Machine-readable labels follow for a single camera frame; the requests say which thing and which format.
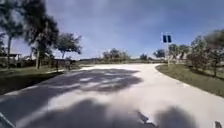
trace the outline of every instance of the sunlit pavement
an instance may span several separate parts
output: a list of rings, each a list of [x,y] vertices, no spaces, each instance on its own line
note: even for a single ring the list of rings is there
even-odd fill
[[[224,125],[223,98],[165,76],[155,66],[85,67],[1,96],[0,112],[17,128]]]

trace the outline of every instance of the blue sky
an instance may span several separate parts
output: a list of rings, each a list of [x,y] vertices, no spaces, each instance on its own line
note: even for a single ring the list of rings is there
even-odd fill
[[[99,57],[117,48],[138,57],[164,48],[162,33],[171,34],[174,43],[190,44],[198,35],[224,28],[223,5],[223,0],[47,0],[47,11],[61,32],[82,35],[83,54],[66,56]],[[12,47],[30,53],[21,40]]]

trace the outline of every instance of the road sign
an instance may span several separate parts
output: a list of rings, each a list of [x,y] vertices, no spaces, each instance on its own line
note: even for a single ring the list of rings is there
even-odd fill
[[[172,43],[172,38],[170,35],[163,35],[163,43]]]

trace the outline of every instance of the asphalt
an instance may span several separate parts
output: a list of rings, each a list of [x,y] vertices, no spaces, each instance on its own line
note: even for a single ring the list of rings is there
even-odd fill
[[[97,65],[0,97],[17,128],[214,128],[224,99],[155,69]]]

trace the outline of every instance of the road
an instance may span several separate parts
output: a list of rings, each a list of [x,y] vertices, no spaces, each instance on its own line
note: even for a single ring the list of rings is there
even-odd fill
[[[154,64],[85,67],[0,97],[17,128],[213,128],[224,99]]]

